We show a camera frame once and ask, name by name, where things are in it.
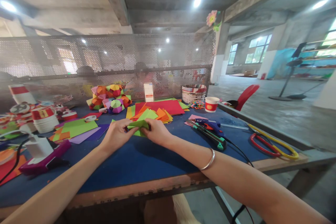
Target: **concrete floor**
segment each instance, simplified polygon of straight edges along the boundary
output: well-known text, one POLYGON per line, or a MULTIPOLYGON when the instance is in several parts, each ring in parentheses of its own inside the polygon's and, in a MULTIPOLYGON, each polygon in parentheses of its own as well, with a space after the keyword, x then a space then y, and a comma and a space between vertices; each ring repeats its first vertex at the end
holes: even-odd
MULTIPOLYGON (((283 96, 300 94, 317 85, 315 80, 290 80, 283 96)), ((259 90, 245 103, 241 110, 244 114, 267 122, 274 128, 293 136, 296 139, 311 143, 314 146, 336 152, 336 110, 327 110, 312 106, 313 101, 323 89, 323 84, 308 92, 304 100, 282 102, 271 100, 268 96, 279 95, 283 80, 258 80, 256 78, 222 76, 219 86, 210 86, 209 96, 216 96, 222 100, 238 99, 239 95, 249 85, 259 84, 259 90)), ((283 186, 287 186, 296 172, 271 176, 283 186)), ((336 166, 334 166, 320 182, 307 194, 304 201, 317 211, 336 223, 336 166)), ((240 203, 224 192, 233 210, 240 207, 240 203)), ((220 206, 210 189, 189 192, 185 194, 191 210, 201 223, 228 223, 220 206)), ((254 222, 261 218, 251 212, 254 222)), ((240 216, 241 223, 251 223, 250 217, 244 211, 240 216)))

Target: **silver bangle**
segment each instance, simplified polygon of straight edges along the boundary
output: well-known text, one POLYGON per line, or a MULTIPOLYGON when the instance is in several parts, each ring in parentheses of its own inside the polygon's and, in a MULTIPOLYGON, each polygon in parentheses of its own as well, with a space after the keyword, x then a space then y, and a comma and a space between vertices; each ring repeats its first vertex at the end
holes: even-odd
POLYGON ((200 170, 205 170, 206 168, 208 168, 212 164, 212 162, 214 161, 214 159, 215 159, 215 151, 212 148, 209 148, 209 149, 212 152, 211 159, 210 159, 209 163, 204 168, 202 168, 200 170))

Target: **perforated metal screen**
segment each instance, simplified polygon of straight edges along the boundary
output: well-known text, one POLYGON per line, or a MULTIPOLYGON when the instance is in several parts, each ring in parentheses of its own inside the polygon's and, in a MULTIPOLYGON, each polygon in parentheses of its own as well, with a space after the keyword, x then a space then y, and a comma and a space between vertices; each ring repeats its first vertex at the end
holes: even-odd
POLYGON ((144 99, 143 82, 155 84, 155 98, 178 97, 183 84, 209 85, 214 52, 213 33, 1 38, 1 105, 17 83, 38 100, 72 104, 113 83, 134 100, 144 99))

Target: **wooden table frame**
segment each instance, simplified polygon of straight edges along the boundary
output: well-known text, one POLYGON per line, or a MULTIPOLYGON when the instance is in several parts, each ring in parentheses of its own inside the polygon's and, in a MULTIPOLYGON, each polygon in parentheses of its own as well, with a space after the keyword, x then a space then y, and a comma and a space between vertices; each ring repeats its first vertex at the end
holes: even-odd
MULTIPOLYGON (((285 135, 273 129, 271 126, 251 117, 247 117, 228 106, 219 104, 218 108, 301 150, 299 154, 300 157, 297 160, 288 161, 276 158, 253 162, 255 168, 266 175, 299 170, 289 183, 287 189, 300 198, 304 197, 331 166, 336 163, 335 153, 309 146, 309 144, 303 141, 285 135)), ((128 204, 129 202, 144 201, 205 188, 212 188, 218 203, 229 222, 231 222, 233 212, 230 206, 216 185, 201 172, 77 194, 69 203, 67 210, 112 202, 128 204)), ((19 205, 1 208, 0 219, 6 218, 18 207, 19 205)))

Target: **chair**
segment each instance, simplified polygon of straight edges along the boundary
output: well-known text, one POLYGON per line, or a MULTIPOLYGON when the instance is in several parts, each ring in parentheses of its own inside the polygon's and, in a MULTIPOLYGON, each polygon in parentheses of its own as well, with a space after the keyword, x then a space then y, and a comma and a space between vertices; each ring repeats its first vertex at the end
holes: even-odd
POLYGON ((245 102, 253 95, 259 88, 259 85, 251 85, 239 96, 238 101, 230 100, 228 103, 232 104, 232 107, 238 111, 241 111, 245 102))

